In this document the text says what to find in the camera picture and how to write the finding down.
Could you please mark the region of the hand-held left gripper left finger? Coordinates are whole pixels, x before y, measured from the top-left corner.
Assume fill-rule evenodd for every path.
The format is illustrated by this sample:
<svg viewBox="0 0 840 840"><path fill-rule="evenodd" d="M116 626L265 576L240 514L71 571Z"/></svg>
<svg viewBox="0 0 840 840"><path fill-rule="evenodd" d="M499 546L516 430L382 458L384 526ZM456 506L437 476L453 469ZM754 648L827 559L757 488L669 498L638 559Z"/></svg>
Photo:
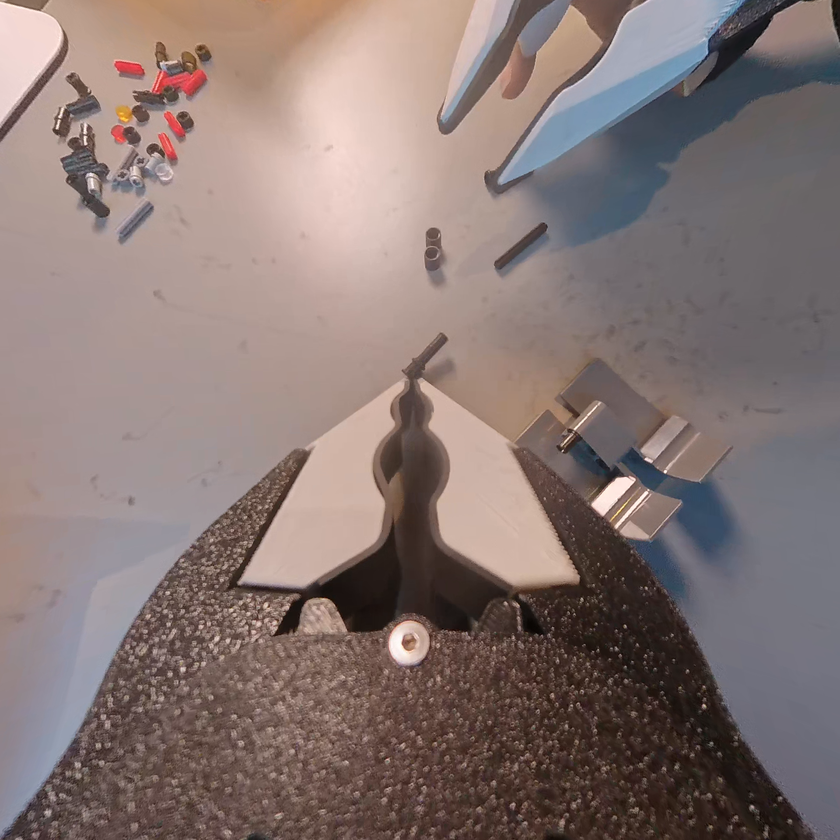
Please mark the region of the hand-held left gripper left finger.
<svg viewBox="0 0 840 840"><path fill-rule="evenodd" d="M322 585L371 557L392 529L403 465L398 381L318 437L238 583L284 592Z"/></svg>

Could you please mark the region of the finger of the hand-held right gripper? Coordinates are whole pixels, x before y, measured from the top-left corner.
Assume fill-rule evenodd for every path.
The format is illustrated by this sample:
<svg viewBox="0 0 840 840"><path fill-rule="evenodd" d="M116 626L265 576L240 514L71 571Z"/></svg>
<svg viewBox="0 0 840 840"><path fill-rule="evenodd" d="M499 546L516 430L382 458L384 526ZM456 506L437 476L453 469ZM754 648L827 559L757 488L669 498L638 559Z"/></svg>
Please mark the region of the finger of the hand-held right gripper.
<svg viewBox="0 0 840 840"><path fill-rule="evenodd" d="M500 75L525 21L523 1L474 3L437 115L442 134L455 131Z"/></svg>
<svg viewBox="0 0 840 840"><path fill-rule="evenodd" d="M493 170L499 192L684 80L731 14L729 1L647 1L629 10L609 45L543 104Z"/></svg>

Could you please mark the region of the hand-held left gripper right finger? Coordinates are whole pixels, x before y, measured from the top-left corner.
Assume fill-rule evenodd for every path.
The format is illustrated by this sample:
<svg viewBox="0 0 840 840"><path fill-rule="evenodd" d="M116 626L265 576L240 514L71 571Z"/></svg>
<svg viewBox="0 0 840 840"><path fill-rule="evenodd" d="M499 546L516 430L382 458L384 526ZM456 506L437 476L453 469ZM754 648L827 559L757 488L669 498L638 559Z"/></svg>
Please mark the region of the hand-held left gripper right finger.
<svg viewBox="0 0 840 840"><path fill-rule="evenodd" d="M506 437L425 380L423 430L442 476L430 500L434 579L447 599L492 599L581 577Z"/></svg>

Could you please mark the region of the silver toy scoop part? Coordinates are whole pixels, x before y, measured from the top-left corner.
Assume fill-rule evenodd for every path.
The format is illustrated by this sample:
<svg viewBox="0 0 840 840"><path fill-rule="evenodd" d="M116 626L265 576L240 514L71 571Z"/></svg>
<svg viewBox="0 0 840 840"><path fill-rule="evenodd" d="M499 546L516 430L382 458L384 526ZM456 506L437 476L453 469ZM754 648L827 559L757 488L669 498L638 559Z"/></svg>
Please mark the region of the silver toy scoop part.
<svg viewBox="0 0 840 840"><path fill-rule="evenodd" d="M570 484L625 539L652 541L681 507L680 500L648 488L630 458L660 476L699 484L732 451L685 418L661 412L600 359L555 401L569 421L546 410L517 446Z"/></svg>

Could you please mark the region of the black toy axle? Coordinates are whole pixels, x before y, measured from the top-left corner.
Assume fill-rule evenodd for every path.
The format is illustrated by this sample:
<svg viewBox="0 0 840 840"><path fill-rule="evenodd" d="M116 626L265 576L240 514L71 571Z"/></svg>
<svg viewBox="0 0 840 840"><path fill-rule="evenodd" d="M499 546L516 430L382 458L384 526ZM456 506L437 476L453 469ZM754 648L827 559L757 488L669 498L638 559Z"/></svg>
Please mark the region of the black toy axle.
<svg viewBox="0 0 840 840"><path fill-rule="evenodd" d="M524 236L507 248L494 261L494 268L496 271L501 271L510 265L515 259L523 255L530 247L535 245L548 232L548 225L545 222L537 224L534 228L529 230Z"/></svg>

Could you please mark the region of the pile of small toy parts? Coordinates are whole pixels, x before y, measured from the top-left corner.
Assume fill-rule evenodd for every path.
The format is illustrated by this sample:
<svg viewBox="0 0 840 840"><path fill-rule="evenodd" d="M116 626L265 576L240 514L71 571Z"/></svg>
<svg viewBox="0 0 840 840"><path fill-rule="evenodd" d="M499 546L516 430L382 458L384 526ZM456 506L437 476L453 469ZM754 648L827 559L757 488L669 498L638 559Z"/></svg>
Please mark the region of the pile of small toy parts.
<svg viewBox="0 0 840 840"><path fill-rule="evenodd" d="M52 133L66 146L66 153L59 158L64 183L101 227L111 214L109 199L122 194L138 199L116 224L119 242L129 239L153 213L148 184L173 182L179 143L195 129L195 119L186 106L207 84L205 66L213 58L206 43L177 56L159 41L154 45L153 77L147 77L137 61L113 61L120 78L145 84L145 88L131 90L128 103L114 108L115 123L107 133L119 149L116 164L106 162L98 149L98 132L91 120L102 111L99 98L76 72L66 75L74 98L58 106L51 124Z"/></svg>

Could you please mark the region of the grey desk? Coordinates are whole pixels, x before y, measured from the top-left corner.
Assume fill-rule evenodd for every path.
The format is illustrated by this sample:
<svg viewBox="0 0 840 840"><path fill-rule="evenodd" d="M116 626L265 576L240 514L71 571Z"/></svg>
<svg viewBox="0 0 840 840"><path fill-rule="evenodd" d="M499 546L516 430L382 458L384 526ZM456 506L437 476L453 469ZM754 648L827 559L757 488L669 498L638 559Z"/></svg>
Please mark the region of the grey desk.
<svg viewBox="0 0 840 840"><path fill-rule="evenodd" d="M51 2L64 66L2 141L2 828L178 556L443 332L443 392L515 438L591 358L732 451L640 548L746 739L838 838L838 43L795 5L718 80L494 196L594 54L571 9L523 95L438 133L470 2ZM169 185L124 242L64 183L76 72L114 108L206 43ZM494 261L537 224L505 269ZM425 232L444 261L424 265Z"/></svg>

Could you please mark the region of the person's right hand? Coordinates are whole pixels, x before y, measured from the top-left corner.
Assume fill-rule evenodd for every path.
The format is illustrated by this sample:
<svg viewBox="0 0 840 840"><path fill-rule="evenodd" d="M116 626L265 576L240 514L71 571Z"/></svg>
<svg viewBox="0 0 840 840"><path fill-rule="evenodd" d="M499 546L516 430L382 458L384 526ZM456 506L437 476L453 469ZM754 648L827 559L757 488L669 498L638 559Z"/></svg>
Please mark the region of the person's right hand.
<svg viewBox="0 0 840 840"><path fill-rule="evenodd" d="M541 8L525 25L500 74L500 91L504 99L514 99L524 91L536 65L538 51L560 25L569 7L584 18L588 28L606 42L621 19L637 2L632 1L552 1Z"/></svg>

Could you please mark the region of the white folding stand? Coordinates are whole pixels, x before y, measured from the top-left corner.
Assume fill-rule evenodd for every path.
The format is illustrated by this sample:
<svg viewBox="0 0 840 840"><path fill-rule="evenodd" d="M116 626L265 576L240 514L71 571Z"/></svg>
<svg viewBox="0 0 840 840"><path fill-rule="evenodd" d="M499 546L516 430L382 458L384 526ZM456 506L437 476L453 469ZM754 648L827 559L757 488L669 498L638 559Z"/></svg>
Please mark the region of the white folding stand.
<svg viewBox="0 0 840 840"><path fill-rule="evenodd" d="M67 54L67 34L43 10L1 2L1 139Z"/></svg>

